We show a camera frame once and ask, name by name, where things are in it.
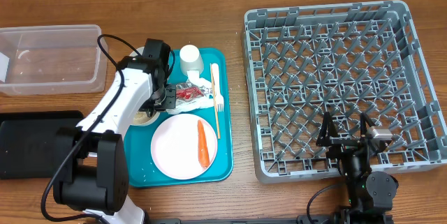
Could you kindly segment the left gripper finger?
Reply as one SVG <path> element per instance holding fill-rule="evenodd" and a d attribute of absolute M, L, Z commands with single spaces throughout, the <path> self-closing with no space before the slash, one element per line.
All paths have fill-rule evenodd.
<path fill-rule="evenodd" d="M 141 106 L 141 112 L 144 112 L 149 118 L 156 113 L 156 107 L 160 106 L 164 100 L 164 93 L 155 92 Z"/>
<path fill-rule="evenodd" d="M 161 104 L 161 109 L 175 109 L 176 106 L 176 85 L 168 84 L 165 87 L 166 97 Z"/>

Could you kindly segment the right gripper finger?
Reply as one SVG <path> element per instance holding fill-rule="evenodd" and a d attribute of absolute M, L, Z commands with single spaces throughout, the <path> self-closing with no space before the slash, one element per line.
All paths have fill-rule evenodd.
<path fill-rule="evenodd" d="M 367 133 L 367 128 L 375 126 L 376 124 L 370 119 L 370 117 L 362 112 L 360 114 L 360 136 L 365 137 Z"/>
<path fill-rule="evenodd" d="M 323 115 L 321 129 L 316 140 L 316 145 L 318 147 L 332 146 L 336 138 L 338 138 L 336 126 L 332 120 L 330 113 L 325 112 Z"/>

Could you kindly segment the white bowl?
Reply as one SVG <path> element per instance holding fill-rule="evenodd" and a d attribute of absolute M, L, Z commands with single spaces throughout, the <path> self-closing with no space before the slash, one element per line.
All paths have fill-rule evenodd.
<path fill-rule="evenodd" d="M 132 126 L 148 126 L 154 123 L 159 118 L 160 113 L 154 112 L 150 114 L 149 112 L 139 111 L 133 118 Z"/>

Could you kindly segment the orange carrot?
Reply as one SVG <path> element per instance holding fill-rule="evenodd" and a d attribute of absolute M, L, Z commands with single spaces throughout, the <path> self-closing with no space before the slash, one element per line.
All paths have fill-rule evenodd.
<path fill-rule="evenodd" d="M 198 120 L 198 161 L 203 168 L 208 168 L 210 166 L 206 134 L 201 120 Z"/>

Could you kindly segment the grey bowl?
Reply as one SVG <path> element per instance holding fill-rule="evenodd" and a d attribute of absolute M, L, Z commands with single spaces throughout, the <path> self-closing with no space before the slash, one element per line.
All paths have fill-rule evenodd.
<path fill-rule="evenodd" d="M 143 50 L 144 50 L 144 47 L 143 47 L 143 46 L 142 46 L 142 47 L 139 47 L 139 48 L 137 48 L 138 53 L 136 53 L 135 51 L 132 51 L 132 53 L 130 53 L 129 56 L 130 56 L 130 57 L 136 57 L 136 56 L 142 55 Z"/>

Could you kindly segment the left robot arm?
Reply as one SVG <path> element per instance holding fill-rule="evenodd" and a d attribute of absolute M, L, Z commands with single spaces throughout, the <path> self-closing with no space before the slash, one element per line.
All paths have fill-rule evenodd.
<path fill-rule="evenodd" d="M 52 222 L 64 222 L 46 209 L 47 197 L 77 214 L 101 223 L 149 223 L 148 213 L 129 197 L 129 172 L 124 137 L 138 112 L 152 116 L 175 107 L 175 86 L 168 84 L 175 54 L 157 39 L 147 39 L 141 52 L 113 62 L 114 81 L 96 108 L 74 128 L 61 128 L 56 143 L 61 165 L 44 190 L 41 212 Z"/>

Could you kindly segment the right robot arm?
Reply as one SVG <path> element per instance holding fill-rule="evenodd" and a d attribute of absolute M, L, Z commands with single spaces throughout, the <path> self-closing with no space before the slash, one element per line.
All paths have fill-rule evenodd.
<path fill-rule="evenodd" d="M 379 128 L 366 113 L 360 114 L 360 137 L 351 139 L 338 134 L 329 112 L 323 115 L 323 123 L 316 145 L 327 147 L 329 159 L 337 161 L 339 174 L 344 181 L 327 186 L 315 193 L 307 204 L 307 217 L 311 223 L 310 206 L 321 193 L 346 186 L 349 205 L 338 207 L 325 223 L 392 223 L 393 217 L 387 212 L 393 208 L 399 183 L 386 172 L 374 172 L 370 158 L 385 151 L 393 134 L 387 128 Z"/>

